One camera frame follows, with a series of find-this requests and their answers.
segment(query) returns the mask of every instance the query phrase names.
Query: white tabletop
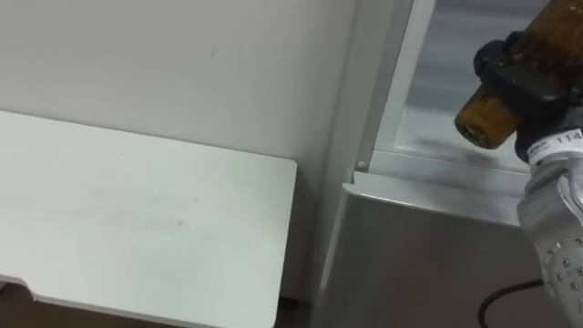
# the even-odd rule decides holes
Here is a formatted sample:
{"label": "white tabletop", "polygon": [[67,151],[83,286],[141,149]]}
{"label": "white tabletop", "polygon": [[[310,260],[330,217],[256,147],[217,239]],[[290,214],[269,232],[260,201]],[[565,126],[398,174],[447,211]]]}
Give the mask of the white tabletop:
{"label": "white tabletop", "polygon": [[295,174],[287,159],[0,112],[0,281],[159,323],[272,327]]}

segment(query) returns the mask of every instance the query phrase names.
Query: brown glass bottle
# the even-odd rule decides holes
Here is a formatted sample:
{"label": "brown glass bottle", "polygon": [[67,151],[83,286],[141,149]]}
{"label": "brown glass bottle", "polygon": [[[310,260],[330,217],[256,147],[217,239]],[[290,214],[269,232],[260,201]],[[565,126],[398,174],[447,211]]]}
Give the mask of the brown glass bottle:
{"label": "brown glass bottle", "polygon": [[[522,37],[521,48],[512,52],[515,60],[532,64],[569,87],[583,63],[583,0],[552,0]],[[484,149],[498,148],[519,124],[518,117],[484,87],[455,118],[460,134]]]}

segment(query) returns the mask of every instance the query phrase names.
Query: refrigerator door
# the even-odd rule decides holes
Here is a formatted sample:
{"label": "refrigerator door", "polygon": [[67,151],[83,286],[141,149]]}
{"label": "refrigerator door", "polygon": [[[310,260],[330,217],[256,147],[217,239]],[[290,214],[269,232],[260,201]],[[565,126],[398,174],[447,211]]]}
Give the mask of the refrigerator door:
{"label": "refrigerator door", "polygon": [[[343,186],[313,327],[477,327],[490,293],[539,277],[534,249],[513,222],[417,210],[386,199],[394,190],[385,186]],[[496,328],[568,327],[543,288],[500,299],[486,319]]]}

